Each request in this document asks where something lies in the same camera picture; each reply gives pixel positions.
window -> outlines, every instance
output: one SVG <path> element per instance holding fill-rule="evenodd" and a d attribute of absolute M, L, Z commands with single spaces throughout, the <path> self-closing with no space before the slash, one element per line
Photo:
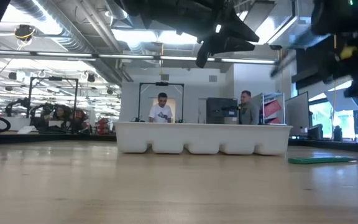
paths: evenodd
<path fill-rule="evenodd" d="M 331 104 L 329 102 L 318 103 L 310 105 L 309 109 L 313 113 L 311 119 L 312 125 L 322 124 L 324 138 L 331 138 L 333 134 L 333 124 L 331 122 L 333 107 Z M 355 138 L 353 111 L 336 111 L 334 125 L 339 125 L 342 128 L 342 136 L 344 138 Z"/>

